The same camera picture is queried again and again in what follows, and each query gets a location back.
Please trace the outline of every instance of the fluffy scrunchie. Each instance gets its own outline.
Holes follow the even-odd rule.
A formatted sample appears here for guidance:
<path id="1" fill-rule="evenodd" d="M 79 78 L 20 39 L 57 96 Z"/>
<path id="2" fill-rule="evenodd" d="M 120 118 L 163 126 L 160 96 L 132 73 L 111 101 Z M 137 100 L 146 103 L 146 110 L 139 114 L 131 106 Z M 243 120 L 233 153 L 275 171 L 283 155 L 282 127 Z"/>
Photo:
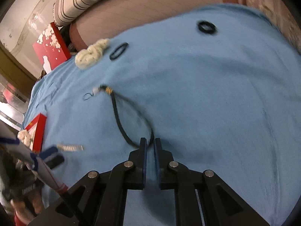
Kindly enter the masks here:
<path id="1" fill-rule="evenodd" d="M 109 46 L 109 39 L 100 39 L 96 43 L 83 49 L 75 56 L 75 64 L 80 69 L 89 68 L 102 58 L 103 51 Z"/>

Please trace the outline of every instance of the red gift box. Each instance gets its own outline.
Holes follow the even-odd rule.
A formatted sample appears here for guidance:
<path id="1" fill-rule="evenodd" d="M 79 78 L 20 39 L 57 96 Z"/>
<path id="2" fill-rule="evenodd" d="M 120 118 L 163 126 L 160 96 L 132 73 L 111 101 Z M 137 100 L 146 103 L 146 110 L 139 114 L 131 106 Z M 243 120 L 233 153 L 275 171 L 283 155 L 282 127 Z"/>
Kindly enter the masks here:
<path id="1" fill-rule="evenodd" d="M 45 124 L 46 116 L 40 113 L 25 127 L 32 136 L 33 142 L 30 144 L 30 149 L 35 153 L 41 152 Z"/>
<path id="2" fill-rule="evenodd" d="M 33 48 L 46 73 L 71 58 L 70 52 L 54 22 L 51 22 L 40 34 L 37 42 L 33 44 Z"/>

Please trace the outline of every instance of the metal rivet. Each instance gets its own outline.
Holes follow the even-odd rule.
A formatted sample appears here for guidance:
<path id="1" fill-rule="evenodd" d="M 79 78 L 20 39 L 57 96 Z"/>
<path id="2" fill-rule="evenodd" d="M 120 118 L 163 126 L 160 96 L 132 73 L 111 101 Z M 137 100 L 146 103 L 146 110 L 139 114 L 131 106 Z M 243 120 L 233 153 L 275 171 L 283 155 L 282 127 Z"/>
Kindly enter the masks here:
<path id="1" fill-rule="evenodd" d="M 96 171 L 92 171 L 92 172 L 88 173 L 89 178 L 95 178 L 95 177 L 97 177 L 97 175 L 98 175 L 98 172 L 96 172 Z"/>
<path id="2" fill-rule="evenodd" d="M 208 176 L 208 177 L 212 177 L 214 175 L 214 172 L 211 171 L 211 170 L 206 170 L 205 175 Z"/>
<path id="3" fill-rule="evenodd" d="M 133 166 L 133 162 L 132 161 L 126 161 L 125 163 L 124 163 L 124 166 L 125 167 L 131 167 L 131 166 Z"/>
<path id="4" fill-rule="evenodd" d="M 171 166 L 171 167 L 177 167 L 178 165 L 179 165 L 179 163 L 176 162 L 176 161 L 171 161 L 171 162 L 170 162 L 170 166 Z"/>

